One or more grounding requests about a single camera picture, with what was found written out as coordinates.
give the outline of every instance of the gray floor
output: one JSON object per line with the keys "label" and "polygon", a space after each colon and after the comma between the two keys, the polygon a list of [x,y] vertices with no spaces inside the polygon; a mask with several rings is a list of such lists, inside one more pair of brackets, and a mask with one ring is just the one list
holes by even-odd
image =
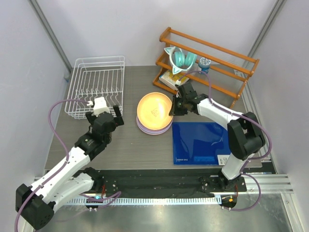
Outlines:
{"label": "gray floor", "polygon": [[[166,91],[153,86],[152,80],[158,74],[157,66],[126,67],[124,83],[124,121],[112,134],[112,142],[97,156],[89,166],[95,169],[173,169],[173,168],[205,168],[205,166],[175,166],[173,165],[172,130],[159,136],[143,133],[136,125],[136,109],[139,100],[147,93],[162,92],[172,97]],[[208,93],[204,85],[194,83],[198,93]],[[216,90],[212,91],[212,98],[220,104],[230,106],[232,98]],[[242,99],[234,108],[245,112]],[[178,116],[174,121],[210,121],[193,113]],[[56,126],[56,131],[63,138],[68,147],[74,146],[77,139],[87,132],[88,121],[77,120],[64,112],[64,105]],[[46,169],[53,168],[65,156],[63,147],[54,137],[50,147]],[[260,167],[260,161],[250,163],[251,167]]]}
{"label": "gray floor", "polygon": [[[257,195],[239,195],[237,208],[256,201]],[[292,232],[280,194],[262,195],[254,209],[228,212],[218,205],[115,206],[85,212],[64,206],[42,232]]]}

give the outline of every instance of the gray tabletop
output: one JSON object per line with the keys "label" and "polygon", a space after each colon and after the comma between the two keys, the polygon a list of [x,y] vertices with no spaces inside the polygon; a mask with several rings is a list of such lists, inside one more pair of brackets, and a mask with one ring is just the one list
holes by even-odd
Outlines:
{"label": "gray tabletop", "polygon": [[[95,169],[176,169],[176,168],[213,168],[217,166],[179,166],[173,164],[172,129],[161,135],[153,136],[143,133],[136,125],[136,109],[139,100],[150,92],[162,92],[170,98],[172,95],[152,85],[158,74],[157,66],[126,67],[124,82],[125,124],[112,134],[112,142],[88,166]],[[204,85],[193,82],[198,93],[208,93]],[[214,90],[212,98],[220,104],[230,106],[232,98]],[[239,99],[233,110],[245,112],[242,99]],[[209,122],[206,117],[190,113],[176,116],[179,122]],[[87,132],[89,123],[86,119],[77,120],[67,115],[62,106],[56,131],[68,147],[74,146],[77,139]],[[46,169],[53,168],[65,156],[64,149],[56,137],[53,138]],[[250,167],[261,167],[260,161],[250,163]]]}

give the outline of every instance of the blue and white can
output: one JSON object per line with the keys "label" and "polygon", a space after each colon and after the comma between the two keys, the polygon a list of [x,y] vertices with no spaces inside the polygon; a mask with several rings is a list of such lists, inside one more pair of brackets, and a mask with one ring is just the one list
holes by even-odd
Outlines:
{"label": "blue and white can", "polygon": [[200,68],[200,71],[208,73],[209,72],[209,68],[211,66],[211,60],[210,59],[206,59],[205,57],[202,57],[201,59],[199,59],[198,66]]}

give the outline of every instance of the purple plate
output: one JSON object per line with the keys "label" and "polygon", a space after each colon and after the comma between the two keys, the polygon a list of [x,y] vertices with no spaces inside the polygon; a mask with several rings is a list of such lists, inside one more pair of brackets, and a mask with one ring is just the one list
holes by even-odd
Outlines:
{"label": "purple plate", "polygon": [[139,118],[136,117],[136,123],[138,125],[138,127],[140,128],[140,130],[146,134],[150,134],[150,135],[158,135],[158,134],[163,134],[164,132],[166,132],[170,126],[172,125],[172,122],[170,122],[166,127],[164,127],[163,129],[160,129],[160,130],[151,130],[151,129],[148,129],[146,127],[144,127],[141,122],[139,121]]}

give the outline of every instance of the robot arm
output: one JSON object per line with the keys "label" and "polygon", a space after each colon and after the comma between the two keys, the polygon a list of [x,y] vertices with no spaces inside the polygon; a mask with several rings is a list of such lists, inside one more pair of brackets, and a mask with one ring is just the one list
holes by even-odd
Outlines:
{"label": "robot arm", "polygon": [[240,177],[245,162],[264,146],[265,138],[257,126],[243,118],[222,111],[213,103],[229,112],[244,115],[257,122],[255,114],[236,112],[216,103],[214,100],[210,101],[206,94],[198,95],[190,83],[178,86],[177,89],[177,95],[173,96],[170,115],[182,116],[187,114],[188,111],[194,112],[197,115],[208,117],[227,130],[231,155],[219,173],[219,183],[223,189],[230,188]]}
{"label": "robot arm", "polygon": [[43,182],[55,174],[66,162],[63,169],[48,183],[40,188],[26,204],[21,216],[36,230],[44,227],[54,213],[71,198],[103,186],[102,176],[93,168],[86,168],[76,178],[70,179],[78,170],[91,162],[111,142],[111,133],[124,124],[119,107],[113,107],[116,117],[110,113],[103,97],[95,99],[94,112],[87,112],[89,131],[82,135],[64,158],[45,176],[26,186],[22,184],[16,190],[16,211],[19,211],[26,198]]}

